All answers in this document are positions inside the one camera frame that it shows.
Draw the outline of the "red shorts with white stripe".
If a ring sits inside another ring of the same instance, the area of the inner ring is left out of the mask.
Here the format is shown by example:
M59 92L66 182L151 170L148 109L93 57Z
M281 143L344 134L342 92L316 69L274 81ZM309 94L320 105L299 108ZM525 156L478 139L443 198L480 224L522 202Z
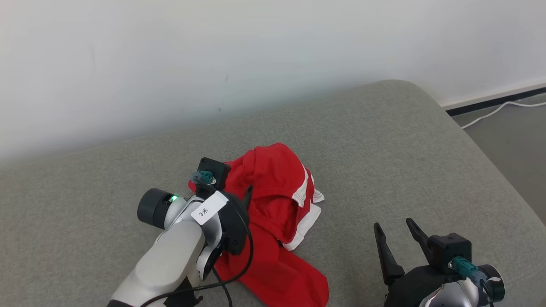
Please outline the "red shorts with white stripe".
M248 150L228 161L231 170L225 189L238 197L252 187L250 224L295 250L321 214L325 198L314 177L287 145L276 143Z

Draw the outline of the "wall baseboard strip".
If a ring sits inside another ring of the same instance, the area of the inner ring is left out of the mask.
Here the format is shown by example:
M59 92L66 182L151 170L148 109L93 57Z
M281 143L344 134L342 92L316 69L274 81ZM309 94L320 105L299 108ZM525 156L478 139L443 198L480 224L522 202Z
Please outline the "wall baseboard strip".
M463 113L482 110L487 107L498 106L508 101L529 98L542 93L546 93L546 78L541 78L538 81L522 85L506 87L500 90L493 90L492 93L485 95L441 103L440 105L449 116L453 117Z

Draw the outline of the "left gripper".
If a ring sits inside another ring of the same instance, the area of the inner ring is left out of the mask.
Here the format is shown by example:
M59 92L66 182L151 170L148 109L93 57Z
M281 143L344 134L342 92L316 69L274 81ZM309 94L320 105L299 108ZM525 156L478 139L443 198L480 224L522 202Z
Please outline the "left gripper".
M227 204L218 212L222 235L220 243L213 250L213 256L220 256L227 251L232 255L240 255L248 236L250 218L248 208L251 204L253 185L250 185L244 197L240 199L234 194L221 191L228 198Z

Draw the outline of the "grey fabric sofa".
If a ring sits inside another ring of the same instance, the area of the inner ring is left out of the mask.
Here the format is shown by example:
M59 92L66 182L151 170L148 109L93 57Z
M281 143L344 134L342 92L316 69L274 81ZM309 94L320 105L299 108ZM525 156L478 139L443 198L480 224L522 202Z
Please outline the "grey fabric sofa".
M474 141L421 88L381 81L345 94L221 117L0 168L0 307L106 307L159 229L137 218L152 187L189 194L202 157L230 161L282 142L325 196L295 253L329 282L328 307L381 307L373 225L400 266L427 264L406 225L455 232L505 281L495 307L546 297L546 227Z

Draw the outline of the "white paper label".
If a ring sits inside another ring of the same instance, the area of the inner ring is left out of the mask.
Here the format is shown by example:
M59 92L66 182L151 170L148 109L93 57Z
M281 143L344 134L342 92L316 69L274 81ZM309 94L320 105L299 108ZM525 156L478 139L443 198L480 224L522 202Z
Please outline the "white paper label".
M205 225L228 202L228 198L221 191L216 191L204 200L193 212L191 217L201 226Z

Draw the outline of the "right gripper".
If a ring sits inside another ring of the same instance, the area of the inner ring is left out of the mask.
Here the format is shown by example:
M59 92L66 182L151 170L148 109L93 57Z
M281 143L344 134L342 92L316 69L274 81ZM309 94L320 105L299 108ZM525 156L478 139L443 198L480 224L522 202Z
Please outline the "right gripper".
M412 218L406 218L406 223L430 265L433 253L428 244L429 237ZM383 307L418 307L425 297L446 282L453 281L452 273L438 272L431 266L418 266L404 273L388 247L386 235L378 222L374 223L374 234L383 281L388 286Z

